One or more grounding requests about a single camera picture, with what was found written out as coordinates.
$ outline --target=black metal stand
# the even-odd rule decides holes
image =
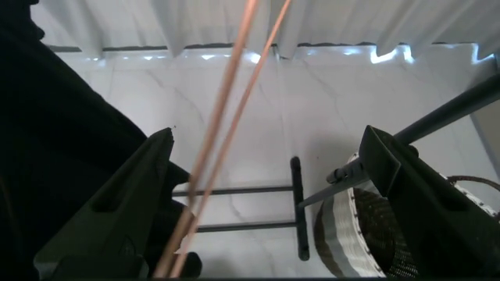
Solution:
[[[411,144],[498,99],[500,99],[500,73],[461,93],[458,97],[453,98],[451,101],[395,134],[394,137],[404,145]],[[366,182],[367,180],[369,180],[369,177],[366,175],[363,164],[358,158],[341,168],[335,169],[327,177],[327,182],[331,183],[331,185],[306,198],[299,207],[304,208],[322,201],[327,197],[334,196],[343,190],[347,190],[349,187]]]
[[[305,220],[304,208],[299,208],[298,205],[304,200],[304,187],[302,186],[302,174],[300,160],[294,157],[290,161],[291,167],[291,186],[286,187],[246,187],[246,188],[228,188],[217,189],[212,192],[212,195],[229,195],[229,194],[258,194],[267,192],[282,192],[293,191],[295,204],[295,220],[284,222],[244,222],[232,223],[223,225],[200,226],[199,233],[211,233],[221,231],[235,230],[256,230],[256,229],[276,229],[294,227],[297,230],[298,257],[303,260],[309,260],[309,240],[307,237],[307,222]],[[174,191],[173,197],[185,197],[187,191]],[[203,190],[196,192],[197,196],[203,195]]]

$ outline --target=tiled floor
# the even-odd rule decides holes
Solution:
[[[412,60],[399,46],[389,56],[374,47],[299,48],[294,60],[270,56],[248,102],[218,187],[290,183],[289,159],[302,160],[305,196],[325,187],[325,176],[357,150],[370,124],[397,133],[493,73],[494,60],[473,59],[471,44],[435,45]],[[176,141],[171,159],[191,170],[209,121],[230,49],[112,52],[104,59],[60,54],[106,101],[150,135],[167,126]],[[228,106],[224,131],[243,94],[257,54],[246,53]],[[469,117],[415,143],[421,158],[445,175],[498,181]],[[500,209],[500,194],[464,185]],[[293,218],[291,193],[213,197],[203,224]],[[294,229],[203,233],[193,251],[205,277],[331,276],[310,226],[311,259],[296,255]]]

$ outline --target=woven basket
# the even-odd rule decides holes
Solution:
[[[358,158],[354,154],[349,161]],[[495,212],[454,185],[486,213]],[[415,277],[412,255],[387,199],[363,183],[326,199],[314,225],[316,249],[336,277]]]

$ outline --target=black cloth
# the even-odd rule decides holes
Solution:
[[[40,42],[36,2],[0,0],[0,279],[37,279],[37,251],[146,139]]]

